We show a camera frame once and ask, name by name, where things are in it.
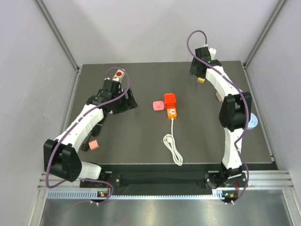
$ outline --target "coiled white cord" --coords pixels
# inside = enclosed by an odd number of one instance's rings
[[[173,155],[173,160],[175,164],[178,166],[183,165],[183,157],[181,154],[178,152],[177,148],[175,147],[175,141],[174,141],[174,133],[173,133],[173,128],[174,128],[174,119],[171,118],[171,134],[166,134],[163,137],[163,142],[165,146],[170,150],[171,154]]]

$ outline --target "white wall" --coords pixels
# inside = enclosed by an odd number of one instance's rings
[[[77,63],[93,64],[191,61],[186,40],[200,29],[220,60],[245,61],[277,0],[44,2]]]
[[[289,0],[249,66],[278,158],[301,200],[301,1]]]
[[[33,0],[3,1],[0,31],[0,221],[22,226],[75,71]]]

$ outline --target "robotic arm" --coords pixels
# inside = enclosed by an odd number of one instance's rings
[[[78,117],[71,123],[69,128],[54,140],[48,139],[44,144],[44,168],[47,170],[50,156],[58,141],[65,137],[59,145],[52,160],[50,174],[73,182],[76,179],[98,179],[101,167],[99,165],[79,160],[77,152],[84,139],[91,133],[96,137],[101,129],[102,123],[108,113],[118,114],[136,108],[131,89],[127,91],[127,98],[124,95],[120,99],[96,108],[101,103],[120,96],[124,91],[121,86],[124,72],[118,70],[112,80],[105,79],[103,88],[97,95],[91,96]]]
[[[225,73],[222,64],[214,59],[216,50],[202,47],[196,49],[195,53],[198,58],[206,61],[222,74],[221,76],[216,70],[207,67],[193,58],[190,68],[191,75],[197,76],[198,81],[201,83],[204,83],[205,80],[211,82],[223,101],[219,120],[225,131],[225,153],[221,163],[218,182],[212,181],[210,178],[209,180],[207,179],[207,184],[215,188],[220,183],[242,175],[242,162],[238,155],[238,152],[241,153],[242,139],[237,142],[238,149],[235,147],[235,142],[242,135],[246,126],[246,111],[238,90],[223,78],[225,77],[231,81]],[[243,92],[243,95],[246,99],[250,115],[252,96],[249,92]]]

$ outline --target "white round object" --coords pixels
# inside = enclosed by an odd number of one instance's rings
[[[255,114],[251,113],[251,119],[248,124],[248,130],[254,129],[258,125],[258,118]]]

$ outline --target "pink object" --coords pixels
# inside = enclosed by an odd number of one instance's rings
[[[163,101],[155,101],[152,103],[152,107],[155,111],[164,110],[164,102]]]
[[[89,142],[89,147],[90,147],[91,150],[99,148],[97,140],[90,141]]]

